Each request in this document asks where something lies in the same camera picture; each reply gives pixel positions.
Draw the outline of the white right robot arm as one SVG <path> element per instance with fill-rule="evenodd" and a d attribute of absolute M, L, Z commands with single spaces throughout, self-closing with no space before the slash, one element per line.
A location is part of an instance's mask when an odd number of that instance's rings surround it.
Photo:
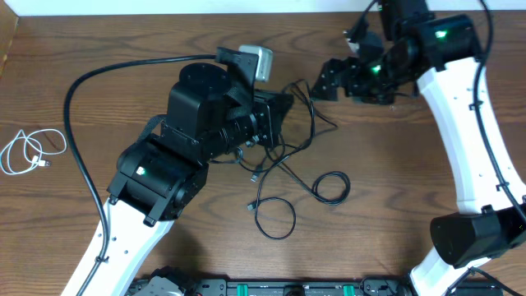
<path fill-rule="evenodd" d="M 454 176 L 458 210 L 432 220 L 431 251 L 400 283 L 400 295 L 450 295 L 482 266 L 525 241 L 525 185 L 496 121 L 486 82 L 491 41 L 464 15 L 437 18 L 424 1 L 379 1 L 384 34 L 360 18 L 345 32 L 353 56 L 323 65 L 311 90 L 338 89 L 365 104 L 392 104 L 413 83 L 426 100 Z"/>

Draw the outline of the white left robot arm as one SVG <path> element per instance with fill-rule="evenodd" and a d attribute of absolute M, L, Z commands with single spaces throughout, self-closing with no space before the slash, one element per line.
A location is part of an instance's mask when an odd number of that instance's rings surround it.
<path fill-rule="evenodd" d="M 100 222 L 64 289 L 66 295 L 122 295 L 144 260 L 205 186 L 215 158 L 245 143 L 273 148 L 290 95 L 257 90 L 270 64 L 254 58 L 208 63 L 195 57 L 154 116 L 118 158 Z"/>

